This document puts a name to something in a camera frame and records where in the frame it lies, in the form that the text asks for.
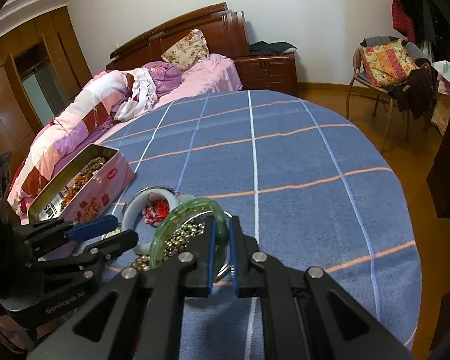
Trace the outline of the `wooden nightstand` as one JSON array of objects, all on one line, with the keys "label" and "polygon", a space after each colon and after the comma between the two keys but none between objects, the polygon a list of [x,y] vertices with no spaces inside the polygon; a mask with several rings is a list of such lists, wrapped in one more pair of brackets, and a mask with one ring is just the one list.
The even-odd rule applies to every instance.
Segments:
[{"label": "wooden nightstand", "polygon": [[240,57],[235,68],[243,90],[272,90],[297,96],[295,54]]}]

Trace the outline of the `wooden wardrobe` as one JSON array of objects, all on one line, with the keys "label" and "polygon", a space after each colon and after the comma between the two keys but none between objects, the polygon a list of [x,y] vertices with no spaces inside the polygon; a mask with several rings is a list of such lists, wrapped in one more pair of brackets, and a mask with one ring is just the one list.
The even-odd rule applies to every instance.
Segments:
[{"label": "wooden wardrobe", "polygon": [[13,171],[91,77],[64,7],[0,37],[0,153],[11,154]]}]

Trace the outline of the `blue plaid tablecloth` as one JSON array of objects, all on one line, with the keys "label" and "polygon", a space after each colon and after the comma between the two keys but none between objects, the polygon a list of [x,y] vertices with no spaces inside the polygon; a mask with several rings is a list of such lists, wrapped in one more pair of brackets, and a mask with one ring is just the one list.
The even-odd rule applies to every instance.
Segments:
[{"label": "blue plaid tablecloth", "polygon": [[421,264],[401,183],[334,111],[269,90],[182,98],[116,126],[135,179],[109,206],[165,186],[215,200],[285,266],[319,266],[405,347],[415,338]]}]

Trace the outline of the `bed with pink sheet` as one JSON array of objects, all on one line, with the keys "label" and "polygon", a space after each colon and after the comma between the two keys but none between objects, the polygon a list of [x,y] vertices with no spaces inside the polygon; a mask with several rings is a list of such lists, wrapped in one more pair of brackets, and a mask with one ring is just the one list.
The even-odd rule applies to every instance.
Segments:
[{"label": "bed with pink sheet", "polygon": [[[233,61],[222,55],[212,54],[208,59],[198,62],[187,71],[182,72],[181,85],[169,94],[159,97],[152,111],[156,111],[159,107],[163,107],[164,105],[181,98],[195,97],[201,94],[237,91],[241,89],[241,87],[241,80]],[[133,119],[123,123],[113,120],[105,122],[82,144],[80,144],[74,152],[66,155],[57,166],[55,166],[52,178],[54,178],[55,175],[88,144],[100,141],[107,135],[108,131],[115,126],[122,126]]]}]

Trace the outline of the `white jade bangle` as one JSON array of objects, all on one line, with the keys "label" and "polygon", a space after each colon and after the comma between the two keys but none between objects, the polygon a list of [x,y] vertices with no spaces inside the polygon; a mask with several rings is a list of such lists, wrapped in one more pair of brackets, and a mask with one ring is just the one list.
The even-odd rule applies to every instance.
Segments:
[{"label": "white jade bangle", "polygon": [[121,230],[134,230],[139,217],[149,203],[156,203],[165,200],[169,205],[169,211],[176,209],[180,202],[171,189],[147,187],[137,192],[122,209]]}]

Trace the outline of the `silver metal bangle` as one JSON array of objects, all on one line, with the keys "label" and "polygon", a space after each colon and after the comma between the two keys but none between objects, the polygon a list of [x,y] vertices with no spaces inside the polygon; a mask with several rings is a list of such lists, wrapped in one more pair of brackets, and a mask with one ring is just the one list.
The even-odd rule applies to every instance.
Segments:
[{"label": "silver metal bangle", "polygon": [[[212,210],[202,211],[195,213],[188,218],[187,224],[193,225],[206,225],[207,219],[211,217],[214,218]],[[214,282],[218,283],[223,278],[231,273],[232,264],[229,251],[229,239],[226,239],[223,244],[219,244],[218,237],[215,236],[215,250],[214,250]]]}]

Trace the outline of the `dark clothes on nightstand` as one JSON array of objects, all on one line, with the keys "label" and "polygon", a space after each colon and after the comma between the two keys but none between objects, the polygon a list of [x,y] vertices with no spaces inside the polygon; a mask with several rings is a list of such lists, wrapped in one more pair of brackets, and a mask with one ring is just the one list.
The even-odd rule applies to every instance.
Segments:
[{"label": "dark clothes on nightstand", "polygon": [[249,53],[253,56],[262,55],[283,55],[294,52],[296,47],[285,41],[268,43],[258,41],[249,46]]}]

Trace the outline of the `pink patchwork quilt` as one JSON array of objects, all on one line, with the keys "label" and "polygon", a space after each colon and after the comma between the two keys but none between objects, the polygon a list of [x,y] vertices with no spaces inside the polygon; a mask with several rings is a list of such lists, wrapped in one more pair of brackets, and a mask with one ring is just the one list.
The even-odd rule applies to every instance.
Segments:
[{"label": "pink patchwork quilt", "polygon": [[53,177],[55,166],[107,121],[127,122],[152,111],[158,92],[145,67],[102,72],[35,137],[17,170],[8,203],[20,218]]}]

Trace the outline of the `colourful patchwork cushion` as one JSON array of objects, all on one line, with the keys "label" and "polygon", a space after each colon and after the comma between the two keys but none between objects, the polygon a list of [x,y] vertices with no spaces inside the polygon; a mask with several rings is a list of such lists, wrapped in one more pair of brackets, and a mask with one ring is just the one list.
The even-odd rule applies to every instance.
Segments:
[{"label": "colourful patchwork cushion", "polygon": [[419,67],[400,40],[379,46],[361,46],[359,53],[367,78],[374,86],[398,86]]}]

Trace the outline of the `purple garment on bed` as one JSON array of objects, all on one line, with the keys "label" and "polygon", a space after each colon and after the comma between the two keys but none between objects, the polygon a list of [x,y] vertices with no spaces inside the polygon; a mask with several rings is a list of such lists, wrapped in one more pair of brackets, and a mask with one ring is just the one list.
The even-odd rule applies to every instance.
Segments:
[{"label": "purple garment on bed", "polygon": [[160,98],[177,89],[182,83],[182,72],[172,63],[154,61],[145,63]]}]

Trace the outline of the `wooden headboard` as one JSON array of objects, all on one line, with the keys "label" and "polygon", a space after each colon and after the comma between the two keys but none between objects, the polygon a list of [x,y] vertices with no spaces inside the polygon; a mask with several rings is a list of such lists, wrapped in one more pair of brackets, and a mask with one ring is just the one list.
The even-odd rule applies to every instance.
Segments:
[{"label": "wooden headboard", "polygon": [[245,14],[220,2],[177,16],[131,39],[109,55],[105,68],[123,71],[158,61],[194,29],[201,30],[211,53],[231,59],[249,55]]}]

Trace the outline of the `pink metal tin box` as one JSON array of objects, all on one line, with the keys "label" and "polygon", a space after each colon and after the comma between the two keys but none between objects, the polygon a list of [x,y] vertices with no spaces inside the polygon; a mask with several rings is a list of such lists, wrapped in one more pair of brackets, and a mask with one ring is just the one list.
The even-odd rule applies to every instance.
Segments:
[{"label": "pink metal tin box", "polygon": [[28,222],[59,217],[79,223],[94,220],[134,178],[135,172],[119,150],[90,144],[41,190],[28,208]]}]

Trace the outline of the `green jade bangle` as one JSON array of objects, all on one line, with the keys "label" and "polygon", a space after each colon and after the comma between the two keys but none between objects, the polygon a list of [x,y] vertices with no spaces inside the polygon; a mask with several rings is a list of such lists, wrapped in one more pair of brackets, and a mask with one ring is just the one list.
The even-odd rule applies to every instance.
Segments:
[{"label": "green jade bangle", "polygon": [[188,218],[208,210],[214,215],[215,236],[219,244],[223,244],[228,239],[227,220],[230,216],[207,197],[193,198],[173,209],[158,226],[149,248],[148,266],[151,269],[160,267],[167,259],[184,252],[191,239],[201,236],[206,227],[187,224]]}]

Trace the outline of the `red knot charm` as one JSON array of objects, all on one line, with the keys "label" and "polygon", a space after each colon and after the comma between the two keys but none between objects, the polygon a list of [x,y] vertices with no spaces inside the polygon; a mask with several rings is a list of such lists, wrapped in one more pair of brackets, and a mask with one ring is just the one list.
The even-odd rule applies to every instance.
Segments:
[{"label": "red knot charm", "polygon": [[147,225],[158,226],[170,213],[170,205],[165,197],[156,193],[149,193],[148,202],[141,211],[142,219]]}]

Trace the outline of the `wooden chair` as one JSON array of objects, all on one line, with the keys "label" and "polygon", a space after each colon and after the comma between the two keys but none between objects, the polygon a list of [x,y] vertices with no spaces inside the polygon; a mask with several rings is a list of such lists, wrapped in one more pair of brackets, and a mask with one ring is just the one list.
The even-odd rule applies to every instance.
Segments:
[{"label": "wooden chair", "polygon": [[[396,40],[401,41],[402,45],[406,48],[408,55],[410,55],[418,66],[418,69],[413,70],[408,78],[400,85],[389,85],[385,88],[374,86],[364,71],[359,48],[379,46]],[[372,114],[374,116],[376,115],[378,109],[377,105],[380,103],[384,105],[385,111],[387,112],[387,125],[385,127],[383,143],[380,148],[381,151],[385,151],[394,110],[399,110],[405,114],[406,140],[409,139],[410,121],[412,119],[423,119],[426,126],[431,124],[433,109],[437,104],[437,75],[433,72],[432,62],[427,58],[424,52],[411,41],[397,37],[369,37],[363,39],[360,43],[360,47],[356,49],[353,54],[353,76],[349,83],[349,89],[345,100],[345,117],[350,117],[350,98],[354,84],[359,83],[362,86],[376,91],[376,105],[374,106]]]}]

